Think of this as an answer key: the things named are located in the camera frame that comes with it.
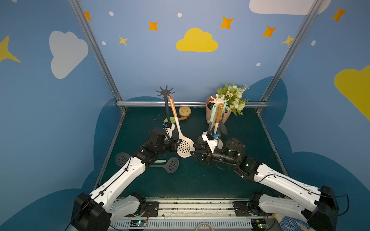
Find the cream skimmer wooden handle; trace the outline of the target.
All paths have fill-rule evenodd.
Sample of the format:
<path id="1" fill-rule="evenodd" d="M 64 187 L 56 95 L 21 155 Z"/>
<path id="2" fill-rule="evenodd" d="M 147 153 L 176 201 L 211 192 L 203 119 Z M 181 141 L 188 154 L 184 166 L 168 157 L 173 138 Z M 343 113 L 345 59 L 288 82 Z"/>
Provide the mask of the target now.
<path id="1" fill-rule="evenodd" d="M 169 101 L 171 103 L 171 108 L 172 108 L 172 112 L 173 112 L 173 115 L 174 115 L 176 127 L 177 127 L 178 134 L 179 134 L 179 140 L 180 140 L 180 143 L 177 145 L 177 154 L 182 158 L 191 157 L 192 156 L 191 152 L 195 151 L 194 142 L 190 138 L 185 137 L 182 134 L 180 124 L 179 124 L 179 120 L 178 120 L 178 116 L 177 116 L 177 112 L 176 112 L 176 108 L 175 108 L 174 101 L 173 101 L 173 97 L 170 94 L 168 96 L 168 98 L 169 98 Z"/>
<path id="2" fill-rule="evenodd" d="M 216 118 L 216 123 L 215 123 L 215 127 L 214 127 L 215 148 L 218 147 L 218 143 L 219 143 L 219 135 L 217 133 L 217 130 L 218 130 L 219 123 L 220 123 L 220 120 L 221 120 L 221 117 L 222 117 L 223 107 L 224 107 L 224 104 L 219 104 L 218 111 L 217 111 L 217 118 Z"/>

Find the cream utensil rack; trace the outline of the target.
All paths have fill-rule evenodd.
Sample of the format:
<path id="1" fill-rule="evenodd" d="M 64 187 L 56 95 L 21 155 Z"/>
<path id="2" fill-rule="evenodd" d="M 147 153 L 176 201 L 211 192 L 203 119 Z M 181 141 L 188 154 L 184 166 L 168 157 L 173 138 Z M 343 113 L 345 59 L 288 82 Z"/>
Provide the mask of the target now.
<path id="1" fill-rule="evenodd" d="M 208 124 L 210 122 L 210 117 L 211 117 L 213 104 L 217 104 L 217 109 L 218 109 L 219 104 L 224 104 L 224 101 L 228 102 L 228 100 L 224 96 L 219 97 L 218 94 L 216 94 L 214 96 L 210 96 L 208 98 L 208 100 L 206 101 L 206 120 L 207 120 Z M 215 126 L 215 123 L 216 123 L 216 118 L 217 118 L 217 112 L 216 112 L 216 116 L 215 116 L 215 119 L 214 119 L 214 122 L 213 122 L 213 130 L 214 130 L 214 126 Z"/>

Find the dark grey utensil rack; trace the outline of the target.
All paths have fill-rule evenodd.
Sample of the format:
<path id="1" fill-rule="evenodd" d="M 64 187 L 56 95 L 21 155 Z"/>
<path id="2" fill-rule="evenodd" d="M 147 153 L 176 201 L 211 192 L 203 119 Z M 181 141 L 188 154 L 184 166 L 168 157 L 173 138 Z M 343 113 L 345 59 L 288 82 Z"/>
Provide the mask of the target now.
<path id="1" fill-rule="evenodd" d="M 166 109 L 166 114 L 167 114 L 167 118 L 168 120 L 170 120 L 170 106 L 169 106 L 169 102 L 168 102 L 168 96 L 174 92 L 172 92 L 173 88 L 171 89 L 168 89 L 168 86 L 166 85 L 166 87 L 163 89 L 162 87 L 160 87 L 160 90 L 161 91 L 158 91 L 157 92 L 159 93 L 159 96 L 163 96 L 164 97 L 164 103 L 165 103 L 165 109 Z"/>

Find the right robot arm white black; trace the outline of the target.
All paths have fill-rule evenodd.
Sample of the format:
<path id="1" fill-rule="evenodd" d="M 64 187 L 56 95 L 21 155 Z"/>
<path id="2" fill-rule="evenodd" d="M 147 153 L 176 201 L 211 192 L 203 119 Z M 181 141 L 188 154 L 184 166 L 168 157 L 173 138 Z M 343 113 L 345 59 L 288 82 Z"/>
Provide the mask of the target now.
<path id="1" fill-rule="evenodd" d="M 267 164 L 245 155 L 245 145 L 238 139 L 229 139 L 219 149 L 219 140 L 201 141 L 186 148 L 199 161 L 212 161 L 234 166 L 234 172 L 250 182 L 259 183 L 284 195 L 283 198 L 256 193 L 249 201 L 253 213 L 275 213 L 306 222 L 316 231 L 335 231 L 339 206 L 335 192 L 328 186 L 318 188 L 294 180 L 273 170 Z"/>

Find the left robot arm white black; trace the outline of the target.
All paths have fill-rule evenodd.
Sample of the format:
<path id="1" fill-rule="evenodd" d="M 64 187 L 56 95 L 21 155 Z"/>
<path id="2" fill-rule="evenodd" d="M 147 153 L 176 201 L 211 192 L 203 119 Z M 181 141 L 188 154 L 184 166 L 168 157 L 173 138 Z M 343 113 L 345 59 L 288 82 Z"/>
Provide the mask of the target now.
<path id="1" fill-rule="evenodd" d="M 116 199 L 158 159 L 158 155 L 175 152 L 181 141 L 171 138 L 166 129 L 152 130 L 147 141 L 109 180 L 91 193 L 81 193 L 75 199 L 69 224 L 78 231 L 106 231 L 111 224 L 127 215 L 143 214 L 145 197 L 132 193 L 122 202 L 116 202 Z"/>

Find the grey skimmer far left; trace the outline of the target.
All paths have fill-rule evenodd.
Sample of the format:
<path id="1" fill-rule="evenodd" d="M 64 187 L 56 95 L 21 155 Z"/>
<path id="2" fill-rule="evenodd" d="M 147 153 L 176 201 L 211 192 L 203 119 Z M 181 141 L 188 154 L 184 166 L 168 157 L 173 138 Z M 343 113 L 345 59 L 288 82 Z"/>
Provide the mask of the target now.
<path id="1" fill-rule="evenodd" d="M 125 153 L 125 152 L 118 153 L 115 156 L 115 163 L 119 167 L 123 167 L 130 160 L 130 158 L 131 158 L 131 156 L 128 153 Z"/>

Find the yellow smiley sponge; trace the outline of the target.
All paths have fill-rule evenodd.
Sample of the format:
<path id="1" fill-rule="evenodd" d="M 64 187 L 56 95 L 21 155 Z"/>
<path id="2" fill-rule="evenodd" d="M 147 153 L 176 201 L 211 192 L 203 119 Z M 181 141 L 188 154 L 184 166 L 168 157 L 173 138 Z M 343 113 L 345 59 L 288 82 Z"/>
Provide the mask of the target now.
<path id="1" fill-rule="evenodd" d="M 191 114 L 191 108 L 188 106 L 182 106 L 179 108 L 179 114 L 181 117 L 189 117 Z"/>

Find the pink pot with flowers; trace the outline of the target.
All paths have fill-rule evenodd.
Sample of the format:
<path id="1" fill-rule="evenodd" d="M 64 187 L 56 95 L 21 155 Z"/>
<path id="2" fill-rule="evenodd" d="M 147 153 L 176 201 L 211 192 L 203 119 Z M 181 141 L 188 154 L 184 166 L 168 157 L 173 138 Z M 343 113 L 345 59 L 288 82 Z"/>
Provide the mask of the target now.
<path id="1" fill-rule="evenodd" d="M 248 85 L 238 87 L 234 84 L 225 84 L 223 88 L 217 89 L 219 98 L 227 100 L 225 113 L 223 114 L 222 122 L 225 123 L 231 114 L 243 115 L 243 110 L 246 103 L 249 101 L 247 98 L 243 98 L 243 94 L 249 89 Z"/>

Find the yellow blue work glove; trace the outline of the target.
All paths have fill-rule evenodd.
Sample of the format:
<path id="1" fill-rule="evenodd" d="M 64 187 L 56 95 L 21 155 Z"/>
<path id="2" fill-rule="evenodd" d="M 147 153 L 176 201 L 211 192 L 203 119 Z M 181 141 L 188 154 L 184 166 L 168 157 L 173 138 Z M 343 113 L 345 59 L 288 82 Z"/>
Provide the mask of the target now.
<path id="1" fill-rule="evenodd" d="M 279 222 L 283 231 L 310 231 L 310 226 L 298 219 L 284 216 Z"/>

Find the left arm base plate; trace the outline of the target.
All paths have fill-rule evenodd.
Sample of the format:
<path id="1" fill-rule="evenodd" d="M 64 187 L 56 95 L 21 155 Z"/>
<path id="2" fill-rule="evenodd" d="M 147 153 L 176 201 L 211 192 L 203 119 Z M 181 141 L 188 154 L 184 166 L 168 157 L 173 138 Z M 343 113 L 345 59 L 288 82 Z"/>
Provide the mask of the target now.
<path id="1" fill-rule="evenodd" d="M 138 212 L 135 212 L 134 214 L 129 214 L 126 217 L 157 217 L 159 212 L 159 202 L 146 202 L 144 206 L 141 206 L 139 208 Z"/>

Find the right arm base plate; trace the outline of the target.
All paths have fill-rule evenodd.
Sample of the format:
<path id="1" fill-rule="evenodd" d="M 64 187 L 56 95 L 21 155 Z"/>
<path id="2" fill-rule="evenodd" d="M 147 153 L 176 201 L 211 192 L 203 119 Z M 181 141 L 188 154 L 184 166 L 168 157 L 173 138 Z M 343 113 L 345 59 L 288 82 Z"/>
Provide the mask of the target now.
<path id="1" fill-rule="evenodd" d="M 249 201 L 234 201 L 232 205 L 237 217 L 256 217 L 261 214 L 260 208 Z"/>

